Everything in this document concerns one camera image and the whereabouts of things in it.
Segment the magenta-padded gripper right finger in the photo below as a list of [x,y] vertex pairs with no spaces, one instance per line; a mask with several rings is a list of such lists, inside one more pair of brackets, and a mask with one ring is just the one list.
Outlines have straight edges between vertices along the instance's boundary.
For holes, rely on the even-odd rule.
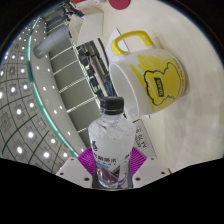
[[137,148],[132,150],[129,170],[134,188],[143,187],[170,174],[156,157],[147,157]]

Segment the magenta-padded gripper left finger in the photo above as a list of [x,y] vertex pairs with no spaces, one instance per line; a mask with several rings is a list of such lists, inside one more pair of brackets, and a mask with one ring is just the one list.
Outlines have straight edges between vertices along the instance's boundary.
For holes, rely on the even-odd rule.
[[92,149],[87,148],[77,158],[69,157],[56,175],[81,187],[93,188],[95,170]]

